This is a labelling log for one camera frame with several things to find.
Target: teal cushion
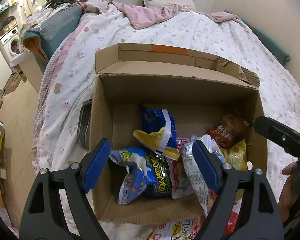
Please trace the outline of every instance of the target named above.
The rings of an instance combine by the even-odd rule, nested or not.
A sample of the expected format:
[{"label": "teal cushion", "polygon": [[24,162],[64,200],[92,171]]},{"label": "teal cushion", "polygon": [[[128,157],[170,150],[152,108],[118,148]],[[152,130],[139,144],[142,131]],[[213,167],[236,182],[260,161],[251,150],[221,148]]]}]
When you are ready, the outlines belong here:
[{"label": "teal cushion", "polygon": [[283,48],[281,48],[269,35],[264,33],[259,28],[256,28],[252,26],[252,24],[245,19],[241,18],[239,15],[238,17],[253,31],[253,33],[259,38],[259,40],[262,42],[262,44],[269,49],[269,51],[272,53],[273,56],[276,57],[276,59],[279,61],[279,63],[282,66],[285,66],[288,61],[290,61],[290,56],[287,52],[284,51]]},{"label": "teal cushion", "polygon": [[40,37],[42,51],[50,60],[64,38],[77,28],[81,16],[81,6],[69,7],[28,31]]}]

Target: floor mat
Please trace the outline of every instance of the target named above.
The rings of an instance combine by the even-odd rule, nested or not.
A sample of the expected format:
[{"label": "floor mat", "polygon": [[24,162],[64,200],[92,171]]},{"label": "floor mat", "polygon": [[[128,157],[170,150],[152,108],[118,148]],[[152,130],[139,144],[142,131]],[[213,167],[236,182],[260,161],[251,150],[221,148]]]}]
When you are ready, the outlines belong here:
[{"label": "floor mat", "polygon": [[17,89],[18,85],[20,84],[21,78],[18,75],[18,73],[14,73],[12,75],[12,78],[7,86],[7,88],[5,89],[3,95],[8,95],[9,93],[13,92],[14,90]]}]

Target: finger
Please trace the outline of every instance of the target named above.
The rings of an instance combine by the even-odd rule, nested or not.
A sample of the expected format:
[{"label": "finger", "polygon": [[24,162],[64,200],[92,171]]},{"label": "finger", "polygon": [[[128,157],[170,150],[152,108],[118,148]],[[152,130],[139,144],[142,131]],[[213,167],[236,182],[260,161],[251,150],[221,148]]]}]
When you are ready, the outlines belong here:
[{"label": "finger", "polygon": [[291,175],[292,169],[296,165],[297,162],[290,163],[287,167],[283,168],[282,174],[283,175]]},{"label": "finger", "polygon": [[278,207],[279,207],[282,222],[285,222],[289,217],[289,210],[283,206],[282,199],[279,200]]},{"label": "finger", "polygon": [[291,193],[291,176],[289,176],[283,186],[280,198],[279,198],[279,203],[282,204],[282,207],[288,207],[289,204],[291,203],[291,198],[292,198],[292,193]]},{"label": "finger", "polygon": [[289,210],[287,208],[280,211],[282,222],[285,222],[289,218]]}]

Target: bedsheet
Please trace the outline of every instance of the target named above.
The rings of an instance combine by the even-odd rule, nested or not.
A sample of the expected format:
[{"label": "bedsheet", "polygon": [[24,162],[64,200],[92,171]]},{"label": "bedsheet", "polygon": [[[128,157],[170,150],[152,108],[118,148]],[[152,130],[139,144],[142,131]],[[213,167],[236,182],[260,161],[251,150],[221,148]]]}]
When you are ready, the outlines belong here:
[{"label": "bedsheet", "polygon": [[[94,55],[97,50],[121,42],[205,51],[255,72],[261,81],[259,91],[265,115],[300,132],[300,89],[296,81],[243,22],[234,19],[218,24],[198,13],[179,12],[164,23],[136,31],[128,18],[110,4],[106,13],[81,21],[48,63],[35,124],[33,166],[37,171],[42,167],[64,169],[83,158],[86,152],[77,143],[76,133],[82,102],[93,95]],[[292,161],[293,157],[268,141],[267,178],[277,200],[286,180],[282,168]],[[77,233],[64,193],[61,198],[69,228]],[[124,234],[116,234],[126,225],[101,225],[111,239],[127,239]],[[132,225],[129,239],[144,232],[140,230],[140,226]]]}]

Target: food wrapper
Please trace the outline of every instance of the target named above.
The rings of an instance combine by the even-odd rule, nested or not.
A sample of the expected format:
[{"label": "food wrapper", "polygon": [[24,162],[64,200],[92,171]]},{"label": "food wrapper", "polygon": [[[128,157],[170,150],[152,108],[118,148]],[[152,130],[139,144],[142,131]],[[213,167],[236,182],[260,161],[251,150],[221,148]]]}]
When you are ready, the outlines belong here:
[{"label": "food wrapper", "polygon": [[246,141],[242,140],[229,150],[220,149],[226,158],[226,162],[230,163],[235,169],[239,171],[247,171],[247,146]]},{"label": "food wrapper", "polygon": [[[219,149],[218,145],[216,146],[216,142],[213,139],[211,139],[210,135],[204,135],[201,138],[195,135],[192,136],[191,142],[185,144],[181,150],[181,156],[186,174],[188,175],[189,181],[194,189],[194,192],[204,210],[205,217],[207,217],[213,206],[214,201],[217,198],[217,194],[215,194],[213,190],[208,189],[207,184],[205,183],[203,176],[198,168],[198,165],[195,162],[195,159],[192,155],[192,144],[195,140],[198,139],[200,139],[203,142],[203,144],[210,153],[214,153],[215,155],[217,155],[222,163],[225,163],[225,158],[221,153],[221,149]],[[238,220],[240,206],[241,203],[233,206],[230,218],[228,220],[223,235],[227,235],[234,231],[236,222]]]},{"label": "food wrapper", "polygon": [[207,184],[204,181],[203,176],[199,170],[199,167],[192,155],[192,144],[197,139],[200,139],[203,142],[203,144],[205,145],[205,147],[210,153],[214,153],[219,157],[219,159],[223,159],[223,163],[224,163],[224,157],[221,152],[219,152],[218,154],[217,152],[213,152],[213,149],[217,149],[217,148],[215,147],[215,142],[211,139],[211,136],[208,134],[202,136],[201,138],[195,135],[192,136],[191,142],[185,144],[181,150],[181,156],[182,156],[186,174],[192,185],[194,193],[196,194],[204,210],[205,216],[207,217],[217,195],[212,190],[208,189]]},{"label": "food wrapper", "polygon": [[129,204],[142,192],[153,197],[171,195],[172,184],[164,156],[133,147],[112,151],[110,159],[126,166],[128,173],[120,188],[119,205]]},{"label": "food wrapper", "polygon": [[146,240],[194,239],[204,223],[204,216],[159,225]]},{"label": "food wrapper", "polygon": [[171,196],[172,183],[167,158],[149,152],[146,153],[146,161],[151,166],[155,181],[146,188],[145,193],[151,197]]},{"label": "food wrapper", "polygon": [[[177,138],[178,149],[181,151],[182,146],[189,142],[189,138]],[[172,198],[178,199],[194,193],[185,168],[183,167],[181,156],[176,161],[167,159],[167,162],[169,165],[170,179],[172,183]]]},{"label": "food wrapper", "polygon": [[148,185],[155,182],[151,166],[146,162],[145,150],[142,148],[127,148],[112,151],[110,159],[121,166],[127,167],[119,192],[119,205],[127,205],[137,198]]},{"label": "food wrapper", "polygon": [[156,154],[173,160],[179,158],[176,124],[173,114],[167,109],[140,107],[142,130],[135,130],[133,136]]},{"label": "food wrapper", "polygon": [[227,114],[217,126],[207,131],[206,134],[209,134],[220,147],[229,149],[249,126],[246,120],[233,114]]}]

